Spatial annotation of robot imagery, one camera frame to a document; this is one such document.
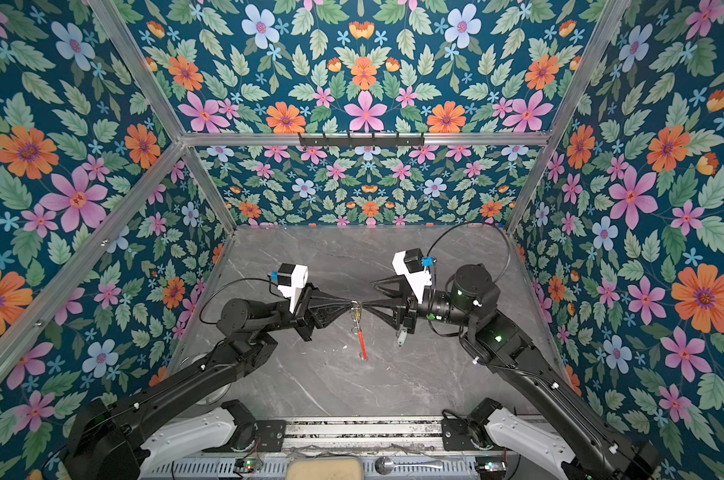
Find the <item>large keyring with red grip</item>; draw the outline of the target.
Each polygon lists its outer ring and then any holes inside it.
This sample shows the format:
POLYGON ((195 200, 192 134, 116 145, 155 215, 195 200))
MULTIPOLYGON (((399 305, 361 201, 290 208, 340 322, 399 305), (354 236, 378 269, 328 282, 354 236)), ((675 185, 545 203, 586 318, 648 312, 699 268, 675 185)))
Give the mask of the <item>large keyring with red grip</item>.
POLYGON ((368 356, 368 352, 367 352, 367 348, 366 348, 364 333, 361 328, 362 311, 363 311, 362 305, 359 302, 357 302, 357 301, 351 302, 350 314, 351 314, 351 318, 354 322, 353 332, 356 333, 358 341, 359 341, 360 350, 361 350, 361 358, 365 362, 367 362, 369 360, 369 356, 368 356))

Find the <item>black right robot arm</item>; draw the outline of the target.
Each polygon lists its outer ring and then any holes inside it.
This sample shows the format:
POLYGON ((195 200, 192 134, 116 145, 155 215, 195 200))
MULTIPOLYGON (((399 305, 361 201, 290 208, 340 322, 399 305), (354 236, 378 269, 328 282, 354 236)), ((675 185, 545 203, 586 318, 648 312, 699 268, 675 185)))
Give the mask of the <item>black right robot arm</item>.
POLYGON ((385 297, 367 303, 368 311, 404 333, 414 332, 420 320, 458 326, 471 359, 520 392, 554 429, 543 430, 492 401, 479 409, 477 420, 492 444, 558 479, 650 479, 660 466, 655 446, 631 439, 603 419, 500 311, 501 290, 484 265, 461 266, 447 291, 435 289, 427 270, 404 270, 373 286, 385 297))

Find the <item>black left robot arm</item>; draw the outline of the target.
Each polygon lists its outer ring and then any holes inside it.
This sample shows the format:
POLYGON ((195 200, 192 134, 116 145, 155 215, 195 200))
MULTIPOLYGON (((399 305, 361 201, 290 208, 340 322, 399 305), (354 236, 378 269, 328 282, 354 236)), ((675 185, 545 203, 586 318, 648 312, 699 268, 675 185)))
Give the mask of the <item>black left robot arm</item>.
POLYGON ((307 285, 298 301, 235 298, 216 323, 223 334, 210 352, 138 393, 106 405, 96 399, 76 414, 61 462, 72 479, 139 479, 191 453, 258 443, 256 420, 239 400, 180 419, 201 400, 252 374, 276 350, 275 331, 295 330, 310 341, 351 310, 353 301, 307 285))

